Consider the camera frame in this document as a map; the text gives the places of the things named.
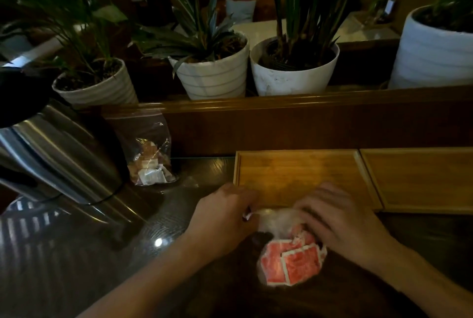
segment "pillow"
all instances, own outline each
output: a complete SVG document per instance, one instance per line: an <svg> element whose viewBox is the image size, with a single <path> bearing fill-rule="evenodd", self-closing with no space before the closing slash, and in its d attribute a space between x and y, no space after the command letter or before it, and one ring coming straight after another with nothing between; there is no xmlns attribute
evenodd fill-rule
<svg viewBox="0 0 473 318"><path fill-rule="evenodd" d="M226 0L227 16L231 16L237 24L242 22L252 22L255 6L256 0Z"/></svg>

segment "plastic bag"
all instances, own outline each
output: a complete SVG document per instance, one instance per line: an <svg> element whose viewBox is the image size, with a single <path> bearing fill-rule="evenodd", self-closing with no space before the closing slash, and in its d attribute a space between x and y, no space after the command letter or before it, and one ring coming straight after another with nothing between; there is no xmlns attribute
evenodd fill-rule
<svg viewBox="0 0 473 318"><path fill-rule="evenodd" d="M177 179L171 170L171 135L159 110L137 109L105 119L120 140L135 185L170 183Z"/></svg>
<svg viewBox="0 0 473 318"><path fill-rule="evenodd" d="M312 233L294 209L265 209L258 231L274 238L264 246L257 262L260 281L268 286L293 286L318 274L327 257L327 248Z"/></svg>

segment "smooth white pot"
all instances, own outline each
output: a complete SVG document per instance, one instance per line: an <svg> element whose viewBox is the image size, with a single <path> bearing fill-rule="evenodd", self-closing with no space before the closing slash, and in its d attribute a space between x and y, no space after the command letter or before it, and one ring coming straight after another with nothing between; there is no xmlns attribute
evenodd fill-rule
<svg viewBox="0 0 473 318"><path fill-rule="evenodd" d="M56 82L61 74L53 83L52 88L55 92L61 95L68 103L72 104L74 108L84 108L94 105L106 104L134 104L138 102L135 88L133 87L130 75L126 69L123 60L121 62L121 69L97 85L90 86L85 89L74 91L62 91L56 88Z"/></svg>
<svg viewBox="0 0 473 318"><path fill-rule="evenodd" d="M390 89L473 84L473 34L416 22L409 13L394 62Z"/></svg>
<svg viewBox="0 0 473 318"><path fill-rule="evenodd" d="M325 90L335 69L340 49L332 47L335 58L318 68L301 71L280 71L265 68L258 64L266 45L275 38L259 42L251 49L250 61L254 83L259 96L317 94Z"/></svg>
<svg viewBox="0 0 473 318"><path fill-rule="evenodd" d="M183 63L177 76L191 100L245 96L250 41L236 54L216 61ZM169 58L172 66L177 60Z"/></svg>

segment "reflective table surface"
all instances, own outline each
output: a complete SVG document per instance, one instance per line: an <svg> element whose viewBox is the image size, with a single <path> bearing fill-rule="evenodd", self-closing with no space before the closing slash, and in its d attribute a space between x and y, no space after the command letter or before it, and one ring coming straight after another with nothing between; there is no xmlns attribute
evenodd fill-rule
<svg viewBox="0 0 473 318"><path fill-rule="evenodd" d="M78 315L183 233L198 200L232 181L233 168L233 158L175 159L176 183L127 184L101 207L81 211L64 202L15 201L0 216L0 317ZM380 218L400 242L473 290L473 217ZM333 252L304 284L264 287L255 265L268 239L249 237L202 269L164 300L156 316L423 316L402 294Z"/></svg>

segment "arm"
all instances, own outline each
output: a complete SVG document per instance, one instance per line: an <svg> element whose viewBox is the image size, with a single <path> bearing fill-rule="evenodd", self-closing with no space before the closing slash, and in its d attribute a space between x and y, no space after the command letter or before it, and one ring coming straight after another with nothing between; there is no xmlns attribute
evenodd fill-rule
<svg viewBox="0 0 473 318"><path fill-rule="evenodd" d="M231 183L202 198L182 236L79 317L149 317L170 291L257 230L258 215L243 221L256 199L255 191Z"/></svg>
<svg viewBox="0 0 473 318"><path fill-rule="evenodd" d="M370 209L357 207L345 191L323 183L295 208L330 249L378 275L430 317L473 317L473 294L397 242Z"/></svg>

